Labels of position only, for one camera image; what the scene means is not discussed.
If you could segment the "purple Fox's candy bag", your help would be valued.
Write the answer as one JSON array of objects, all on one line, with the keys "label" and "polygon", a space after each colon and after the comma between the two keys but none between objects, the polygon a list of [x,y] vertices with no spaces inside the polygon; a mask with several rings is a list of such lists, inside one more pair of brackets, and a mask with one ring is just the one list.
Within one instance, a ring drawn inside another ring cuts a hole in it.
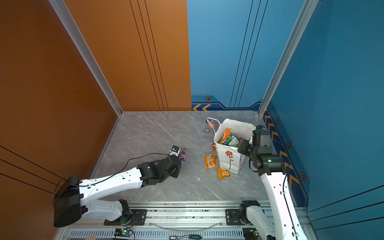
[{"label": "purple Fox's candy bag", "polygon": [[178,158],[180,159],[180,161],[182,163],[186,161],[185,155],[186,155],[186,148],[183,148],[183,149],[181,149],[181,151],[180,151],[180,153],[178,155]]}]

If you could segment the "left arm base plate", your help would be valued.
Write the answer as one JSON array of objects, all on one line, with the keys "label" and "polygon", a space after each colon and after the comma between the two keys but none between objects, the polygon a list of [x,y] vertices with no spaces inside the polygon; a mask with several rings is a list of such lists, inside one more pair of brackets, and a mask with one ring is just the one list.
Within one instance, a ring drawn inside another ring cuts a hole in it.
[{"label": "left arm base plate", "polygon": [[144,226],[147,212],[145,209],[131,210],[129,217],[122,215],[115,221],[105,220],[104,226]]}]

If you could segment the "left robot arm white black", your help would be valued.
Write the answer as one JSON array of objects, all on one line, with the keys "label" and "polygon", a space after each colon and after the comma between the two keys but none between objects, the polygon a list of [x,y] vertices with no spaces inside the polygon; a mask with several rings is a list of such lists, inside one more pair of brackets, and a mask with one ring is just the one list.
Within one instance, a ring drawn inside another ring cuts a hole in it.
[{"label": "left robot arm white black", "polygon": [[182,167],[178,156],[168,155],[162,160],[145,162],[115,175],[79,180],[70,177],[54,194],[54,227],[62,228],[81,219],[104,219],[107,225],[118,225],[129,220],[128,202],[104,201],[103,198],[131,189],[154,186],[168,177],[177,178]]}]

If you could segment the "green white snack bag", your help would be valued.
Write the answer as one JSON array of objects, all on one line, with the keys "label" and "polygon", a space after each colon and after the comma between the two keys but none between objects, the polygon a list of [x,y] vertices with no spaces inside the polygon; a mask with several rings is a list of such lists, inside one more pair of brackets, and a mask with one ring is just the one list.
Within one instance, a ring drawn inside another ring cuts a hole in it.
[{"label": "green white snack bag", "polygon": [[226,137],[224,140],[222,140],[220,142],[220,144],[224,145],[224,146],[237,148],[240,144],[240,141],[238,140],[238,138],[236,136],[230,135],[230,136]]}]

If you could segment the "orange yellow snack pouch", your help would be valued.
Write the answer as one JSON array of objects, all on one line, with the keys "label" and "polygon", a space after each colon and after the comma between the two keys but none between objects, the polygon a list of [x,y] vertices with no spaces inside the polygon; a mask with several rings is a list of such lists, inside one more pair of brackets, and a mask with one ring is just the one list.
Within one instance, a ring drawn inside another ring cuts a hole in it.
[{"label": "orange yellow snack pouch", "polygon": [[217,154],[207,154],[205,155],[205,167],[206,169],[211,169],[211,168],[218,168],[217,164]]}]

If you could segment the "white paper bag with flower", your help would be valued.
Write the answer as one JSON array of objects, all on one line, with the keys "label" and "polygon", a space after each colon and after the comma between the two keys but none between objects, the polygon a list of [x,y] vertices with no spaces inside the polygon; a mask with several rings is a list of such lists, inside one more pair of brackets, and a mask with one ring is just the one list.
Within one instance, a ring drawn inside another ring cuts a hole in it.
[{"label": "white paper bag with flower", "polygon": [[220,122],[214,118],[207,118],[216,123],[214,130],[214,144],[216,144],[216,152],[218,155],[220,168],[229,171],[232,174],[238,174],[246,156],[238,152],[238,147],[229,147],[221,145],[221,138],[225,129],[230,129],[230,134],[236,136],[240,143],[243,140],[250,140],[255,126],[250,123],[240,122],[232,119],[225,119]]}]

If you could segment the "orange Fox's candy bag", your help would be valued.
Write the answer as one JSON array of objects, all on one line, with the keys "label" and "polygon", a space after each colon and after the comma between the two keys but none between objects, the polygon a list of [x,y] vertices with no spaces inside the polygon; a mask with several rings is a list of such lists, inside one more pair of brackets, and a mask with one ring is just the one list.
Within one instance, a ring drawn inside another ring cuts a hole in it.
[{"label": "orange Fox's candy bag", "polygon": [[230,129],[225,129],[221,142],[226,142],[231,137]]}]

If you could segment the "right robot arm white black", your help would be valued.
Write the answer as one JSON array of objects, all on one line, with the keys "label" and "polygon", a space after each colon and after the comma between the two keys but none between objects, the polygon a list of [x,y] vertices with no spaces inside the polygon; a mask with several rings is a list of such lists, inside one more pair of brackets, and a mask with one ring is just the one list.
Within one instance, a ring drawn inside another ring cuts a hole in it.
[{"label": "right robot arm white black", "polygon": [[287,181],[286,167],[270,146],[259,146],[244,140],[238,152],[249,157],[267,190],[273,214],[271,221],[259,204],[244,201],[240,212],[246,224],[256,228],[262,240],[307,240],[299,222]]}]

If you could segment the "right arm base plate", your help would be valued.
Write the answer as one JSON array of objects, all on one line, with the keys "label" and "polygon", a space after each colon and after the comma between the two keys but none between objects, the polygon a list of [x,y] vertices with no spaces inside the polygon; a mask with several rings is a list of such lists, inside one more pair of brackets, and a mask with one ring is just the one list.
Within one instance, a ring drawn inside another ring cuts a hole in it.
[{"label": "right arm base plate", "polygon": [[250,222],[246,218],[244,210],[226,209],[226,223],[228,226],[249,225]]}]

